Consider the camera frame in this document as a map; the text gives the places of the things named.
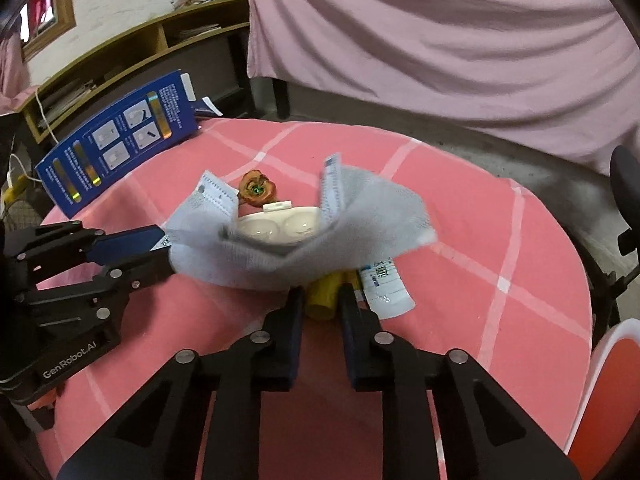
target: white stripe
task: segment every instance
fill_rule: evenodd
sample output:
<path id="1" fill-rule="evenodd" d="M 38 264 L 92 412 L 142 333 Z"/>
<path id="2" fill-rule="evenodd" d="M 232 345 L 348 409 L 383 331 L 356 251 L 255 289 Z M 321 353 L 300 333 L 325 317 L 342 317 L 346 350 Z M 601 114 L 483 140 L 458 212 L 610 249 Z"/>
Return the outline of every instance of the white stripe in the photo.
<path id="1" fill-rule="evenodd" d="M 51 431 L 53 431 L 53 439 L 56 441 L 56 445 L 58 446 L 58 451 L 60 452 L 60 456 L 62 457 L 62 462 L 66 462 L 66 460 L 69 458 L 69 455 L 66 454 L 62 449 L 62 441 L 60 440 L 60 436 L 56 431 L 56 427 L 54 426 Z"/>
<path id="2" fill-rule="evenodd" d="M 129 181 L 129 190 L 130 192 L 132 192 L 132 194 L 138 196 L 138 203 L 142 206 L 142 209 L 149 216 L 151 222 L 156 225 L 160 225 L 167 220 L 167 218 L 158 209 L 156 203 L 149 196 L 149 193 L 146 192 L 145 187 L 139 183 L 135 175 L 132 176 L 131 180 Z"/>
<path id="3" fill-rule="evenodd" d="M 409 139 L 409 141 L 402 146 L 400 146 L 396 152 L 391 155 L 391 158 L 385 164 L 385 167 L 380 171 L 380 176 L 388 178 L 391 180 L 396 172 L 400 169 L 400 166 L 406 159 L 406 156 L 411 153 L 416 146 L 421 144 L 420 140 L 417 139 Z"/>
<path id="4" fill-rule="evenodd" d="M 283 139 L 285 139 L 285 137 L 287 137 L 293 130 L 297 129 L 299 126 L 302 126 L 303 124 L 306 124 L 306 123 L 295 123 L 295 124 L 292 124 L 289 128 L 285 128 L 284 130 L 281 130 L 279 134 L 273 137 L 273 139 L 265 143 L 261 151 L 264 153 L 267 153 L 276 144 L 279 144 Z"/>
<path id="5" fill-rule="evenodd" d="M 221 177 L 220 180 L 223 180 L 226 183 L 233 182 L 237 178 L 243 176 L 247 171 L 251 171 L 253 168 L 255 168 L 255 161 L 250 160 L 244 166 L 240 166 L 237 170 L 227 173 L 225 176 Z"/>
<path id="6" fill-rule="evenodd" d="M 95 380 L 94 373 L 91 371 L 90 366 L 87 366 L 84 369 L 84 375 L 86 376 L 86 380 L 89 383 L 89 388 L 91 389 L 92 394 L 94 394 L 95 402 L 97 402 L 98 406 L 100 407 L 100 411 L 104 415 L 105 419 L 109 418 L 111 415 L 113 415 L 113 410 L 109 407 L 109 403 L 107 402 L 107 399 L 105 399 L 104 393 L 100 389 L 100 386 L 98 386 L 98 383 Z"/>
<path id="7" fill-rule="evenodd" d="M 518 256 L 520 255 L 520 246 L 522 244 L 522 219 L 524 218 L 525 200 L 520 189 L 513 189 L 513 193 L 514 199 L 511 213 L 509 245 L 507 246 L 502 268 L 500 269 L 500 277 L 497 283 L 495 283 L 494 298 L 486 316 L 480 350 L 478 352 L 478 362 L 485 370 L 489 370 L 491 361 L 494 358 L 494 348 L 495 342 L 498 339 L 498 331 L 500 330 L 500 320 L 502 319 L 504 306 L 507 301 L 508 293 L 501 288 L 501 285 L 504 286 L 505 283 L 511 285 L 511 279 L 515 272 Z"/>
<path id="8" fill-rule="evenodd" d="M 318 183 L 320 182 L 320 177 L 314 175 L 313 173 L 308 173 L 307 171 L 302 171 L 296 168 L 295 166 L 291 166 L 287 164 L 283 160 L 280 160 L 276 156 L 268 155 L 264 159 L 265 163 L 269 164 L 272 168 L 275 168 L 280 173 L 291 177 L 302 184 L 308 184 L 311 187 L 318 187 Z"/>
<path id="9" fill-rule="evenodd" d="M 535 312 L 541 318 L 546 319 L 567 332 L 578 336 L 588 345 L 591 345 L 591 330 L 581 326 L 577 321 L 571 319 L 556 307 L 549 305 L 546 301 L 536 298 L 526 288 L 517 285 L 511 285 L 511 297 L 519 301 L 530 311 Z"/>

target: screw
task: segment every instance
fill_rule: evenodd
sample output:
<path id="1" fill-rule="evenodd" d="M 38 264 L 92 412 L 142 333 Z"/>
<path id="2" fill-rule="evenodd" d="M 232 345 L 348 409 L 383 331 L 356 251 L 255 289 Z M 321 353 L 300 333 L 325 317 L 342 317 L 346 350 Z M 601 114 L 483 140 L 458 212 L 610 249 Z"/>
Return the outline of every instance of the screw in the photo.
<path id="1" fill-rule="evenodd" d="M 185 365 L 193 361 L 196 357 L 193 350 L 180 350 L 175 355 L 175 360 L 178 361 L 181 365 Z"/>
<path id="2" fill-rule="evenodd" d="M 394 335 L 389 332 L 378 332 L 373 340 L 379 345 L 390 345 L 394 341 Z"/>
<path id="3" fill-rule="evenodd" d="M 110 315 L 111 311 L 105 306 L 100 307 L 95 313 L 95 317 L 98 319 L 107 319 Z"/>
<path id="4" fill-rule="evenodd" d="M 265 330 L 257 330 L 251 334 L 250 339 L 252 343 L 263 344 L 271 339 L 271 334 Z"/>
<path id="5" fill-rule="evenodd" d="M 469 354 L 459 348 L 454 348 L 449 352 L 449 359 L 457 365 L 463 365 L 469 359 Z"/>

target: orange chair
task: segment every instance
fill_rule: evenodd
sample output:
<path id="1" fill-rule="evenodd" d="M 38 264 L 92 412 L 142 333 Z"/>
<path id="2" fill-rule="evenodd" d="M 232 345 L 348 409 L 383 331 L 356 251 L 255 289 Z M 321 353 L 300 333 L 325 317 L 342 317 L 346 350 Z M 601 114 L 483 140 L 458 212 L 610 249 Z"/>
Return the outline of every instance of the orange chair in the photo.
<path id="1" fill-rule="evenodd" d="M 591 357 L 574 428 L 565 445 L 582 480 L 640 480 L 640 320 L 627 319 Z"/>

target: pink tablecloth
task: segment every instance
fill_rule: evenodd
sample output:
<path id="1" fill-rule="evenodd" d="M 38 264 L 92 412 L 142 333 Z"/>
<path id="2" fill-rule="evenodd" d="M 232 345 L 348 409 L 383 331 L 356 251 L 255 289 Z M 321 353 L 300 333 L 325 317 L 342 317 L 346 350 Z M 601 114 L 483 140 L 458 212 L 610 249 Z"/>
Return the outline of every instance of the pink tablecloth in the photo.
<path id="1" fill-rule="evenodd" d="M 230 184 L 263 170 L 278 196 L 318 202 L 322 161 L 382 174 L 418 192 L 439 241 L 396 259 L 415 309 L 383 322 L 417 347 L 464 348 L 562 446 L 590 358 L 586 278 L 569 240 L 529 191 L 413 139 L 362 126 L 210 120 L 194 139 L 157 155 L 78 216 L 116 232 L 162 224 L 204 170 Z M 47 221 L 60 221 L 55 210 Z M 55 278 L 78 280 L 84 271 Z M 176 351 L 226 348 L 256 327 L 282 294 L 207 285 L 184 276 L 132 294 L 123 343 L 67 381 L 56 426 L 40 435 L 56 473 L 82 443 Z M 339 327 L 307 320 L 299 378 L 289 394 L 265 394 L 262 479 L 379 478 L 377 394 L 350 389 Z"/>

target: white cloth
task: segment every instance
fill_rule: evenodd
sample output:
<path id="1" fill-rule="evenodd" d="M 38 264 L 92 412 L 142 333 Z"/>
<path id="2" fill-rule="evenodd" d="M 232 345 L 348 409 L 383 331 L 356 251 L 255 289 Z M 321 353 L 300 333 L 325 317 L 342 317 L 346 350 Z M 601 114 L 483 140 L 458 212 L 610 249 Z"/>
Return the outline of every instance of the white cloth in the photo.
<path id="1" fill-rule="evenodd" d="M 417 194 L 359 168 L 341 168 L 344 199 L 339 214 L 315 235 L 289 245 L 264 243 L 239 232 L 234 226 L 234 190 L 210 173 L 203 179 L 165 229 L 176 272 L 204 282 L 286 290 L 436 241 Z"/>

